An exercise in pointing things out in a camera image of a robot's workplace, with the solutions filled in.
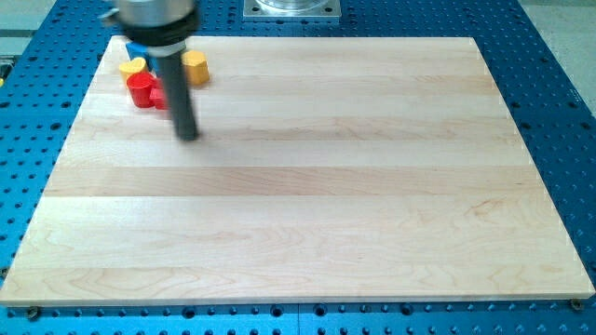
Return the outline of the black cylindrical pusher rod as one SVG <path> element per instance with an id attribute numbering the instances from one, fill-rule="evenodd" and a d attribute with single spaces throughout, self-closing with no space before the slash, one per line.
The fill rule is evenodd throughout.
<path id="1" fill-rule="evenodd" d="M 175 135 L 181 141 L 194 141 L 199 133 L 183 68 L 182 52 L 176 51 L 168 56 L 158 57 L 156 62 Z"/>

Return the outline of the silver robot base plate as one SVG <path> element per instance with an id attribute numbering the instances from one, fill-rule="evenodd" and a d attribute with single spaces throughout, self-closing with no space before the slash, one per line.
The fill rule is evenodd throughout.
<path id="1" fill-rule="evenodd" d="M 342 16 L 340 0 L 244 0 L 245 19 L 304 19 Z"/>

